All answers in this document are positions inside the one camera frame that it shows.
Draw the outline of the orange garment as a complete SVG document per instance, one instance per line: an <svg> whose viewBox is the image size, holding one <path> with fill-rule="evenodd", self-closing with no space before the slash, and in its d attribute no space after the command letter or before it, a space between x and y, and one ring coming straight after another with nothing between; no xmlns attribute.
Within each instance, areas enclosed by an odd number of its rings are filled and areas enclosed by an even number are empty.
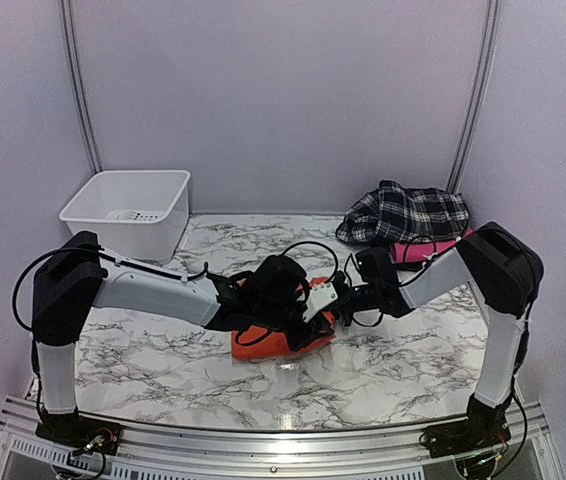
<svg viewBox="0 0 566 480"><path fill-rule="evenodd" d="M313 350L318 350L326 345L329 345L334 339L335 334L330 337L322 338L313 341L309 346L302 348L299 351L292 351L287 345L286 337L283 333L271 333L267 338L260 339L267 331L258 326L250 327L241 339L246 343L257 340L257 343L249 346L240 345L235 337L238 335L234 331L231 335L231 355L235 360L248 361L258 360L265 358L283 357L293 354L305 354Z"/></svg>

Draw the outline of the black white plaid skirt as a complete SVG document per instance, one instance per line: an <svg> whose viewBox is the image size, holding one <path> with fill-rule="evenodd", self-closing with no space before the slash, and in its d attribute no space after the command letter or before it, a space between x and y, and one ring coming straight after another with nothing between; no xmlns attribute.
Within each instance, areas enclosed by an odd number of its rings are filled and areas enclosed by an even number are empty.
<svg viewBox="0 0 566 480"><path fill-rule="evenodd" d="M469 229L470 211L462 195L382 180L349 208L335 235L346 244L430 243L456 240Z"/></svg>

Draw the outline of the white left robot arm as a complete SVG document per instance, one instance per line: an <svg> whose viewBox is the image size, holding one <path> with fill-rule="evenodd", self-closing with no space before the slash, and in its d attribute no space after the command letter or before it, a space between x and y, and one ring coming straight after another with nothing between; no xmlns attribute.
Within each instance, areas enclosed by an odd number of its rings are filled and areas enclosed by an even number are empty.
<svg viewBox="0 0 566 480"><path fill-rule="evenodd" d="M324 313L338 298L331 282L311 285L284 254L233 276L207 268L179 274L108 250L88 231L40 255L22 275L32 279L37 412L41 424L69 445L82 444L90 432L77 405L75 349L93 312L138 312L237 335L259 327L282 334L296 352L332 335Z"/></svg>

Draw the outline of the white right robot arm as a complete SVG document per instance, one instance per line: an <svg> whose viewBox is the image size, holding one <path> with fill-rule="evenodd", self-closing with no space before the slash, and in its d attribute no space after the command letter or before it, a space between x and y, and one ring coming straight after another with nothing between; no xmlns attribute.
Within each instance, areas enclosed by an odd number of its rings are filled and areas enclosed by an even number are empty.
<svg viewBox="0 0 566 480"><path fill-rule="evenodd" d="M488 222L406 279L399 278L389 252L380 247L362 250L355 259L362 284L334 280L336 299L327 307L343 318L369 310L401 318L463 284L478 287L488 312L487 345L458 438L469 448L482 446L496 433L514 396L544 275L540 257L507 229Z"/></svg>

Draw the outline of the white plastic laundry bin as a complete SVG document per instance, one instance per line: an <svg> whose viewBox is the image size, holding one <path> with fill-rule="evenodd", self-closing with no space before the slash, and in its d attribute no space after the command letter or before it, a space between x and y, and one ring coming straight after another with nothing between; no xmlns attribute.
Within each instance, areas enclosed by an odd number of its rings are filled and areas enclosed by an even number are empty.
<svg viewBox="0 0 566 480"><path fill-rule="evenodd" d="M171 260L190 217L187 170L111 170L94 175L59 213L73 234L95 233L126 257Z"/></svg>

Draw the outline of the pink folded garment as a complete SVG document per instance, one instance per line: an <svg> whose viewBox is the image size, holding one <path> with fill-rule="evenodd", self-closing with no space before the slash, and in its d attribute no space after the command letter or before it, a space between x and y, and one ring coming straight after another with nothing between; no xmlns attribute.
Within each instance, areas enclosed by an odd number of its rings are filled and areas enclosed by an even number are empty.
<svg viewBox="0 0 566 480"><path fill-rule="evenodd" d="M444 253L471 233L472 229L469 228L442 235L418 235L399 242L390 241L388 248L391 259L396 264L421 263L435 254Z"/></svg>

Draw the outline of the right aluminium corner post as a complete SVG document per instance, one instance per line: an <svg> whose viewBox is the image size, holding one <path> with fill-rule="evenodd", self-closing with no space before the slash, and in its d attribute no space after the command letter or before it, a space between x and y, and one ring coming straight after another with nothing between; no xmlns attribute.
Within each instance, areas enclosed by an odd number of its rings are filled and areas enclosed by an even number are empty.
<svg viewBox="0 0 566 480"><path fill-rule="evenodd" d="M501 12L501 1L489 0L486 2L483 31L479 45L479 55L469 103L466 109L451 171L446 184L446 189L451 192L459 191L463 174L470 157L473 137L478 125L481 109L485 101L490 75L493 68Z"/></svg>

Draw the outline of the aluminium corner post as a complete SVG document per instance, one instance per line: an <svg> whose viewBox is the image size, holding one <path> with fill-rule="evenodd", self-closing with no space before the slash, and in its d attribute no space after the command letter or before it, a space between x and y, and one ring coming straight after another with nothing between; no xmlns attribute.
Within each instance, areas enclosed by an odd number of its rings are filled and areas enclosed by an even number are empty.
<svg viewBox="0 0 566 480"><path fill-rule="evenodd" d="M485 101L490 75L493 68L501 12L501 1L489 0L486 2L483 31L479 45L479 55L469 103L466 109L451 171L446 184L446 189L451 192L459 191L463 174L470 157L473 137L478 125L481 109Z"/></svg>
<svg viewBox="0 0 566 480"><path fill-rule="evenodd" d="M73 2L58 2L62 41L69 70L70 87L76 108L79 131L84 144L87 162L93 175L103 171L103 162L89 111L79 58Z"/></svg>

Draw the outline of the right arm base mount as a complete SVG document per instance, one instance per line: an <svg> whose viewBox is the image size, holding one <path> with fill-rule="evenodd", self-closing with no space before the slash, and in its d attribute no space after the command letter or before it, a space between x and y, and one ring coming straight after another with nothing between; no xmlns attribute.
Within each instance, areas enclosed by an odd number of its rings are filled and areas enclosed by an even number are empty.
<svg viewBox="0 0 566 480"><path fill-rule="evenodd" d="M498 423L486 431L472 433L468 420L428 426L419 437L419 443L431 458L459 455L492 446L504 446L511 439L509 425Z"/></svg>

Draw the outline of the aluminium front frame rail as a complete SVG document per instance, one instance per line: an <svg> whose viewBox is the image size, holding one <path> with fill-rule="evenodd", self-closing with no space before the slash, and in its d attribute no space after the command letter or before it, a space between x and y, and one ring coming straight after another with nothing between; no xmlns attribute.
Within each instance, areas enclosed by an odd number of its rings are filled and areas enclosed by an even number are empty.
<svg viewBox="0 0 566 480"><path fill-rule="evenodd" d="M541 405L512 408L511 438L475 452L434 458L424 431L408 422L362 430L241 431L121 420L105 479L562 479Z"/></svg>

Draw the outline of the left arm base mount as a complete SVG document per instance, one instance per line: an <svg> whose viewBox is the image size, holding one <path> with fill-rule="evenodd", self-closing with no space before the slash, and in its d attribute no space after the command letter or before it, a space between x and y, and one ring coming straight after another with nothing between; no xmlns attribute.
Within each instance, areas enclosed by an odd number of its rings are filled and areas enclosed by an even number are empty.
<svg viewBox="0 0 566 480"><path fill-rule="evenodd" d="M122 425L80 414L52 415L37 425L37 437L48 440L74 450L86 452L88 444L101 437L93 450L98 448L106 455L115 455L118 450Z"/></svg>

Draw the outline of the left aluminium corner post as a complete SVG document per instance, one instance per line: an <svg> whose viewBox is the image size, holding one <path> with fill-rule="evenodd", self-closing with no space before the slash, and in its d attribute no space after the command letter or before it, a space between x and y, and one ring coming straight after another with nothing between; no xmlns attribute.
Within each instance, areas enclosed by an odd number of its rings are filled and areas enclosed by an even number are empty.
<svg viewBox="0 0 566 480"><path fill-rule="evenodd" d="M103 171L103 162L89 111L79 58L73 2L58 2L62 41L69 70L70 87L76 108L79 131L84 144L87 162L93 175Z"/></svg>

